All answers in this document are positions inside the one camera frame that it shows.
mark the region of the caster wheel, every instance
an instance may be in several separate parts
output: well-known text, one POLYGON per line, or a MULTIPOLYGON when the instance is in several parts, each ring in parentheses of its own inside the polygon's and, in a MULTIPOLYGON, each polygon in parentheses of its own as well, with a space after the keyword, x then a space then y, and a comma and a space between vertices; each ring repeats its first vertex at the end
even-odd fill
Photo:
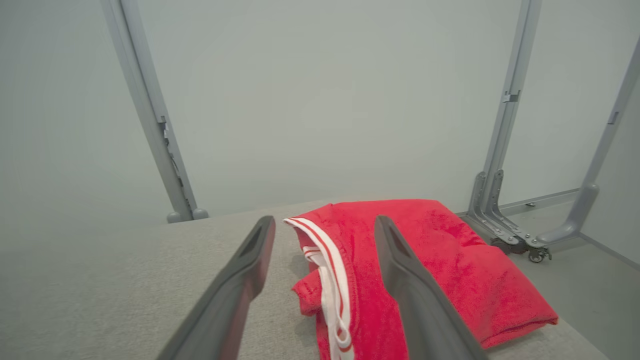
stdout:
POLYGON ((516 245, 511 246, 511 252, 514 254, 522 255, 527 252, 527 244, 520 241, 516 245))
POLYGON ((539 251, 537 250, 529 251, 529 261, 531 261, 532 263, 541 263, 544 259, 545 257, 542 254, 540 254, 539 251))
POLYGON ((500 240, 500 239, 493 239, 491 241, 491 246, 495 246, 498 249, 502 250, 502 252, 505 255, 509 255, 511 253, 511 245, 507 244, 506 242, 500 240))

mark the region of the metal frame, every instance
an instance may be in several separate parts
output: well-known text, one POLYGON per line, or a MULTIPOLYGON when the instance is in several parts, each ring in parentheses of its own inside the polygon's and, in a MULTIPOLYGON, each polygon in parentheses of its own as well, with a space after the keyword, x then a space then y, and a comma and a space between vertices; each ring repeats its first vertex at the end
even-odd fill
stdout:
POLYGON ((180 155, 135 0, 100 0, 151 153, 173 206, 167 221, 207 218, 198 209, 180 155))
POLYGON ((498 198, 504 178, 504 171, 501 168, 509 145, 518 103, 522 96, 540 8, 541 0, 522 0, 492 140, 484 171, 476 176, 468 211, 469 218, 487 228, 507 244, 517 245, 524 241, 532 248, 539 248, 541 244, 500 212, 498 198))
POLYGON ((547 208, 553 205, 573 203, 578 197, 580 188, 565 190, 563 192, 551 193, 549 195, 534 197, 532 199, 520 200, 511 204, 500 205, 500 212, 506 216, 522 214, 534 209, 547 208))
POLYGON ((625 78, 622 81, 620 90, 618 91, 618 97, 615 104, 613 105, 613 109, 611 110, 609 118, 607 119, 607 125, 604 129, 604 132, 602 133, 602 137, 600 138, 600 143, 598 144, 596 153, 593 156, 593 160, 591 160, 589 170, 587 171, 587 174, 585 175, 582 182, 582 187, 580 188, 578 198, 573 203, 573 207, 571 208, 566 221, 562 225, 551 231, 542 233, 536 237, 536 239, 540 243, 550 244, 576 237, 589 238, 588 236, 582 234, 580 230, 582 229, 582 225, 587 219, 589 210, 591 210, 591 207, 593 206, 593 203, 598 196, 599 187, 595 183, 595 181, 598 177, 600 169, 602 168, 605 157, 607 156, 607 153, 611 148, 611 144, 613 143, 616 131, 618 130, 622 114, 627 107, 631 92, 633 91, 634 86, 636 85, 636 82, 639 78, 640 38, 638 39, 638 42, 636 43, 636 49, 631 56, 629 66, 627 68, 627 73, 625 74, 625 78))

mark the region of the red cloth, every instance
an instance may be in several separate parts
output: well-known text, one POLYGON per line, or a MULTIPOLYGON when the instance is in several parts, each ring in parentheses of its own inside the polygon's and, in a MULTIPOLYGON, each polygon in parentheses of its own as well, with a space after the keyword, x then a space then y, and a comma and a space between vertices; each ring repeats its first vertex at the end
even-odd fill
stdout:
POLYGON ((408 359, 397 303, 384 289, 374 241, 377 215, 396 224, 483 348, 558 316, 526 276, 434 200, 329 204, 284 221, 311 272, 293 290, 316 316, 321 359, 408 359))

